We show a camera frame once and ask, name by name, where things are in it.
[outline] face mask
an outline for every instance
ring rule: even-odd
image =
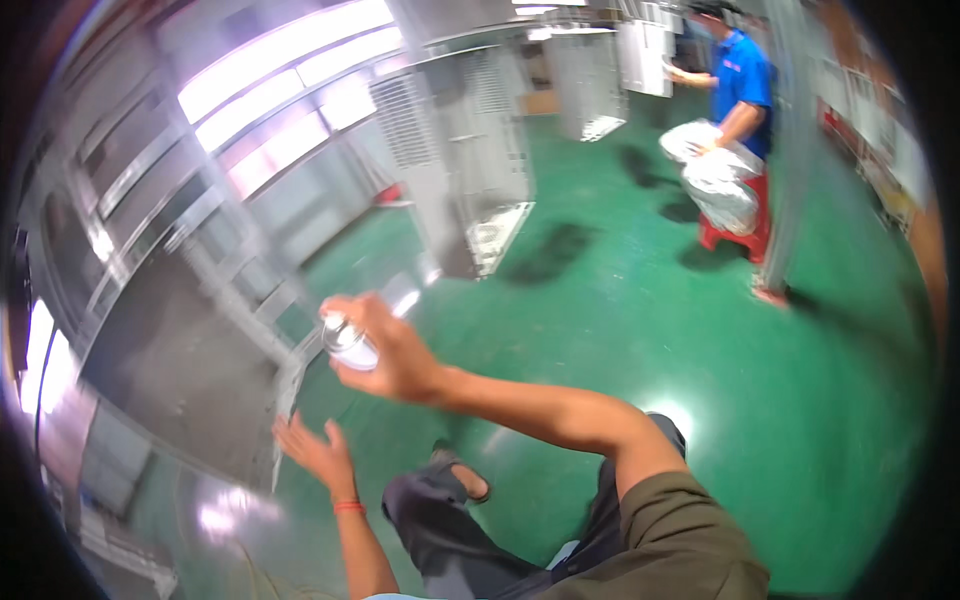
[[[690,32],[695,36],[706,37],[707,39],[713,39],[713,34],[710,32],[707,27],[694,21],[693,19],[686,20],[686,26],[690,28]]]

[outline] dark pants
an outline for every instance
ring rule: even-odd
[[[685,457],[686,441],[673,421],[659,414],[650,418]],[[467,490],[450,465],[400,475],[383,493],[383,514],[394,524],[433,598],[529,597],[625,549],[613,464],[607,460],[600,465],[597,494],[580,542],[551,570],[527,563],[493,543],[467,512],[467,499]]]

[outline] white bag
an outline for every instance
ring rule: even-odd
[[[763,173],[763,161],[739,142],[697,156],[698,145],[707,145],[720,130],[705,119],[673,128],[660,137],[667,157],[683,166],[681,182],[686,193],[714,227],[735,235],[748,235],[756,227],[756,193],[743,181]]]

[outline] aerosol can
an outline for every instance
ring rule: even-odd
[[[324,320],[324,348],[330,356],[357,371],[373,371],[379,356],[373,344],[343,313],[328,312]]]

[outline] hand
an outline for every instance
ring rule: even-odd
[[[665,62],[663,64],[663,72],[673,82],[676,82],[678,84],[686,83],[687,73],[681,68],[675,67],[674,65],[668,64]]]
[[[340,381],[356,390],[408,402],[432,399],[442,385],[445,370],[423,344],[410,324],[390,312],[374,294],[357,298],[336,296],[324,302],[321,314],[343,313],[363,331],[379,359],[372,371],[360,372],[330,359]]]
[[[696,151],[695,151],[695,152],[696,152],[696,155],[697,155],[697,156],[703,156],[703,155],[705,155],[706,153],[711,152],[711,151],[717,149],[717,142],[716,142],[716,140],[710,140],[709,142],[707,142],[707,143],[705,143],[705,144],[697,144],[697,143],[694,142],[693,145],[696,146]]]
[[[357,501],[357,487],[353,480],[353,461],[347,440],[333,419],[324,425],[329,444],[318,438],[300,420],[300,411],[288,422],[277,417],[274,439],[283,453],[310,471],[329,490],[334,502]]]

